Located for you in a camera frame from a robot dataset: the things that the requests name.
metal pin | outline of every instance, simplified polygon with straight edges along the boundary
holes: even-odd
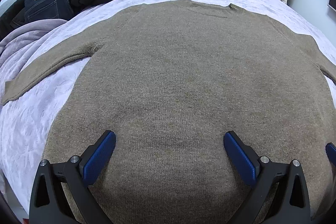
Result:
[[[48,163],[47,160],[41,160],[40,162],[40,166],[45,166]]]
[[[78,157],[78,156],[72,156],[72,157],[70,158],[70,161],[71,161],[72,163],[78,162],[78,160],[79,160],[79,157]]]
[[[269,158],[267,158],[266,156],[262,156],[261,158],[260,158],[260,160],[261,160],[261,162],[263,162],[263,163],[268,163],[269,162]]]
[[[298,160],[293,160],[293,164],[297,167],[300,166],[300,162]]]

jeans pocket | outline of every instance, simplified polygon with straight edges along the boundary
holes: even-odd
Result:
[[[58,14],[58,7],[57,7],[57,1],[54,0],[52,3],[48,4],[47,6],[33,12],[30,14],[31,11],[27,11],[29,15],[27,16],[28,22],[34,22],[41,19],[53,19],[53,18],[59,18]]]

bed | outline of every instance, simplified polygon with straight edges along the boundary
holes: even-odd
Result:
[[[96,22],[112,17],[129,6],[163,1],[168,0],[113,0],[105,5],[88,8],[68,22],[46,20],[47,22],[43,22],[44,29],[41,28],[40,31],[29,31],[34,28],[28,27],[28,31],[11,33],[11,37],[2,42],[6,45],[0,57],[0,96],[4,94],[5,81],[14,79],[34,59],[64,39]],[[336,64],[336,49],[330,41],[320,30],[280,0],[193,1],[221,6],[233,3],[251,12],[268,15],[296,33],[311,35],[321,52]],[[89,59],[84,58],[67,64],[43,79],[18,100],[0,107],[0,168],[27,213],[35,173],[41,160],[48,131]],[[327,77],[326,81],[336,106],[336,86]]]

knit sweater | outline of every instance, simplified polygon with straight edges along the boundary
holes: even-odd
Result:
[[[113,223],[225,223],[250,190],[224,150],[229,130],[272,161],[298,159],[312,212],[330,205],[336,115],[324,75],[336,83],[336,70],[311,36],[234,5],[133,6],[34,60],[3,102],[84,56],[44,158],[66,161],[114,131],[90,187]]]

sweater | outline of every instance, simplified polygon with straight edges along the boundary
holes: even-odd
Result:
[[[114,131],[89,187],[113,223],[226,223],[250,190],[224,150],[229,130],[272,161],[298,159],[312,214],[330,206],[336,115],[324,75],[335,83],[336,70],[311,36],[232,4],[133,6],[35,59],[3,102],[84,56],[43,157],[66,161]]]

